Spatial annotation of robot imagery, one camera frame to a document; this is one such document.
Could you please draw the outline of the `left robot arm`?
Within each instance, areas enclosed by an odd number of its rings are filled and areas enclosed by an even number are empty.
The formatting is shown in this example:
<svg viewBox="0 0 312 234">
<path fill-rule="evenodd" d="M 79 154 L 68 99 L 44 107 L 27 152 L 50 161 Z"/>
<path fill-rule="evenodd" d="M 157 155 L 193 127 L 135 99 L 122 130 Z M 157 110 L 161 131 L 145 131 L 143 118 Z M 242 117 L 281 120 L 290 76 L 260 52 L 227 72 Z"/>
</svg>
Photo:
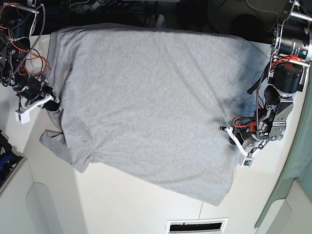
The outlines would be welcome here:
<svg viewBox="0 0 312 234">
<path fill-rule="evenodd" d="M 256 94 L 252 117 L 237 117 L 222 127 L 230 143 L 251 152 L 268 141 L 281 140 L 293 109 L 293 95 L 303 91 L 304 75 L 312 62 L 312 2 L 291 0 L 272 32 L 270 61 L 259 80 L 247 91 Z"/>
</svg>

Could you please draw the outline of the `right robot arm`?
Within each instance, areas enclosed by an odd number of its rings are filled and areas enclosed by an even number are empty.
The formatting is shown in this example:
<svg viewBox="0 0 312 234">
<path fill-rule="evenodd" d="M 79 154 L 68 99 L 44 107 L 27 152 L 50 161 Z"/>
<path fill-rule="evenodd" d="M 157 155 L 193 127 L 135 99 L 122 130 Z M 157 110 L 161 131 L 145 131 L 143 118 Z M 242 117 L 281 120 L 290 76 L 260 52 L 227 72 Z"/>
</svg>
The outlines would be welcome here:
<svg viewBox="0 0 312 234">
<path fill-rule="evenodd" d="M 0 9 L 0 83 L 12 87 L 25 107 L 42 101 L 48 111 L 59 108 L 59 99 L 46 76 L 47 59 L 35 49 L 46 23 L 46 9 L 40 0 L 4 0 Z"/>
</svg>

